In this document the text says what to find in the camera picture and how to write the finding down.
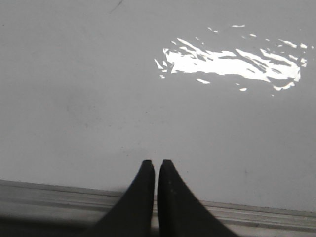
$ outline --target white surface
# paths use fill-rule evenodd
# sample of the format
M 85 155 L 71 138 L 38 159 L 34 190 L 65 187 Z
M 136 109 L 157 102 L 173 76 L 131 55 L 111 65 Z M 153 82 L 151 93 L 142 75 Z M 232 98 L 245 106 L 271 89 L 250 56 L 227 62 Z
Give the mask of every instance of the white surface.
M 166 158 L 199 199 L 316 211 L 314 1 L 119 3 L 0 2 L 0 179 L 116 191 Z M 161 74 L 172 41 L 208 34 L 304 58 L 299 82 Z

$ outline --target metal threshold strip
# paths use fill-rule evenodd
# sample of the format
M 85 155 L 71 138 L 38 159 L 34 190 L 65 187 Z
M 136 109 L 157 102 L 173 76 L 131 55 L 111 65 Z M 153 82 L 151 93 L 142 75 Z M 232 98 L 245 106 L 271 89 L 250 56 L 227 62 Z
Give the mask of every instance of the metal threshold strip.
M 199 202 L 169 160 L 154 185 L 149 160 L 124 195 L 0 181 L 0 235 L 316 237 L 316 213 Z

